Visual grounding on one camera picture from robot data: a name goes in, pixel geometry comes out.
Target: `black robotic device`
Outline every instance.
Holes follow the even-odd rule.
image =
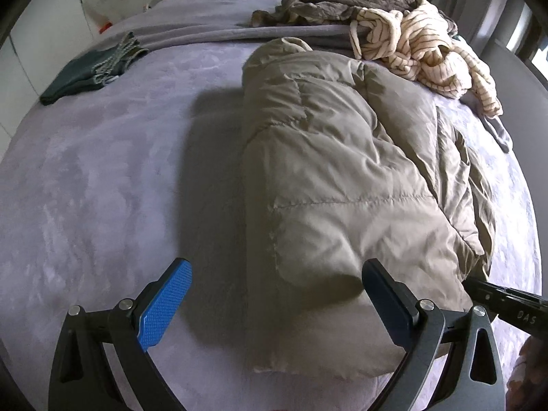
[[[160,341],[191,280],[190,264],[176,259],[134,301],[91,313],[71,307],[51,370],[49,411],[130,411],[102,343],[114,345],[144,411],[184,411],[147,348]],[[526,292],[468,279],[463,284],[475,306],[454,312],[418,300],[376,259],[363,265],[362,282],[392,341],[406,350],[369,411],[410,410],[442,344],[450,344],[448,359],[427,409],[503,411],[505,391],[489,317],[498,314],[534,336],[548,337],[548,302]]]

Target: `textured blue pad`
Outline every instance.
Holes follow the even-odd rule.
[[[137,339],[143,351],[160,342],[191,284],[192,266],[182,260],[139,319]]]

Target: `beige puffer jacket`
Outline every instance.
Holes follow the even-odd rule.
[[[415,84],[302,40],[243,69],[249,362],[344,377],[392,372],[393,345],[362,289],[378,258],[417,298],[471,306],[487,277],[490,188],[475,154]]]

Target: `metal screw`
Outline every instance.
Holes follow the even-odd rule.
[[[123,311],[129,311],[133,307],[133,300],[125,298],[118,303],[118,307]]]
[[[80,306],[78,306],[77,304],[75,304],[74,306],[71,306],[70,309],[68,310],[68,314],[71,317],[74,317],[75,315],[78,315],[79,313],[80,313]]]
[[[425,311],[431,311],[434,309],[434,303],[430,300],[421,300],[419,304]]]
[[[480,317],[484,317],[485,316],[485,309],[481,306],[474,306],[474,313],[476,315],[479,315]]]

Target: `bed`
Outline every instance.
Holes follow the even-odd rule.
[[[342,49],[344,26],[248,28],[279,0],[164,0],[117,24],[151,52],[98,92],[36,106],[0,164],[0,355],[46,409],[49,369],[66,311],[134,298],[175,257],[194,286],[150,354],[189,410],[363,410],[386,383],[253,373],[245,366],[245,205],[240,176],[242,65],[265,41],[291,35]],[[540,292],[540,255],[527,184],[459,101],[422,88],[480,156],[497,235],[490,281]],[[509,376],[525,334],[493,324]],[[416,408],[442,367],[437,360]],[[114,363],[115,376],[120,369]],[[138,405],[127,384],[128,405]]]

